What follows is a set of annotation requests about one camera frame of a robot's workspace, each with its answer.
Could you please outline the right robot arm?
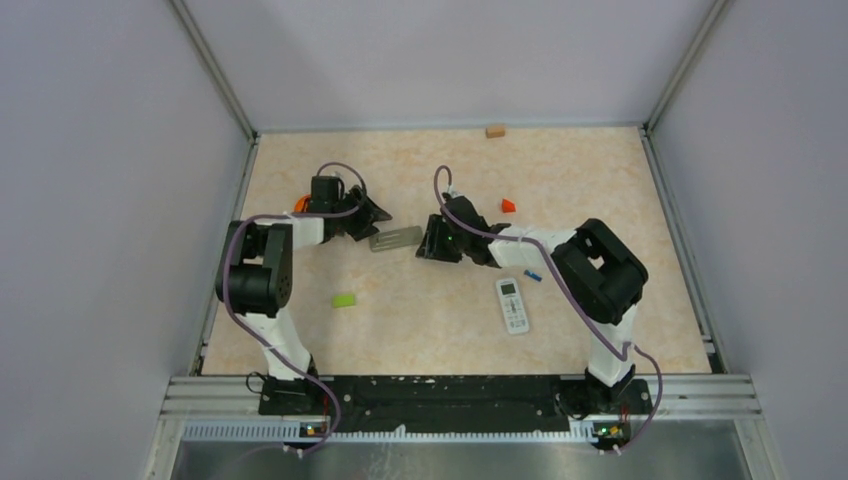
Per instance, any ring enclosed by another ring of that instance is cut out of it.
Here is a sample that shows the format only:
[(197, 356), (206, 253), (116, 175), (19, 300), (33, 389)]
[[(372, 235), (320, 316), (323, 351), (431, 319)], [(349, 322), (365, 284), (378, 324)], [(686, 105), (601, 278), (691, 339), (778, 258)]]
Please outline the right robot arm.
[(649, 275), (603, 221), (590, 218), (559, 231), (489, 224), (466, 197), (443, 194), (416, 255), (447, 263), (469, 259), (491, 268), (548, 269), (591, 334), (589, 404), (612, 412), (626, 400), (635, 375), (633, 326)]

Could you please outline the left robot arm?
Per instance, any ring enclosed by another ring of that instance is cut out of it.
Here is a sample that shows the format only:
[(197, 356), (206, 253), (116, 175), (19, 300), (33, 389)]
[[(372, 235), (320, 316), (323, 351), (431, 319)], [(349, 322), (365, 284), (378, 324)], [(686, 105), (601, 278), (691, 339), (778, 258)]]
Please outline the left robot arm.
[(260, 345), (268, 372), (263, 394), (282, 395), (297, 413), (319, 404), (321, 388), (309, 351), (297, 333), (288, 303), (294, 286), (294, 253), (336, 236), (361, 241), (391, 220), (362, 185), (347, 187), (315, 175), (311, 192), (293, 214), (234, 220), (227, 230), (215, 292), (235, 323)]

